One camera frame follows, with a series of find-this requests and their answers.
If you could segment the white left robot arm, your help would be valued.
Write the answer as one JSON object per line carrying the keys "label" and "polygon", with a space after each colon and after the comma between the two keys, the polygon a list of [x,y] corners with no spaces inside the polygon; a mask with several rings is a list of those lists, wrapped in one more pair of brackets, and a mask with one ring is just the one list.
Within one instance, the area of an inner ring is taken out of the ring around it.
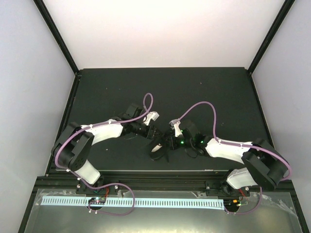
{"label": "white left robot arm", "polygon": [[88,160],[91,146],[96,143],[124,136],[129,133],[153,139],[160,134],[154,122],[159,113],[151,111],[142,114],[142,108],[131,104],[127,111],[108,121],[95,125],[70,123],[61,133],[51,153],[59,168],[74,172],[78,178],[87,182],[87,188],[94,194],[101,193],[104,181],[100,172]]}

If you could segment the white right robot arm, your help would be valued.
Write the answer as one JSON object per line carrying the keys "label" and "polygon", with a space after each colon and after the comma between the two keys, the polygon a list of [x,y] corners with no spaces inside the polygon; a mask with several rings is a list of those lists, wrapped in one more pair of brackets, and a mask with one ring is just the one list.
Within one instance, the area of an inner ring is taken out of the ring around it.
{"label": "white right robot arm", "polygon": [[201,134],[189,120],[174,119],[170,125],[173,149],[183,147],[185,151],[192,150],[195,156],[226,159],[244,166],[230,171],[221,183],[221,190],[227,196],[242,187],[254,185],[273,191],[289,174],[286,160],[265,140],[235,142],[215,139]]}

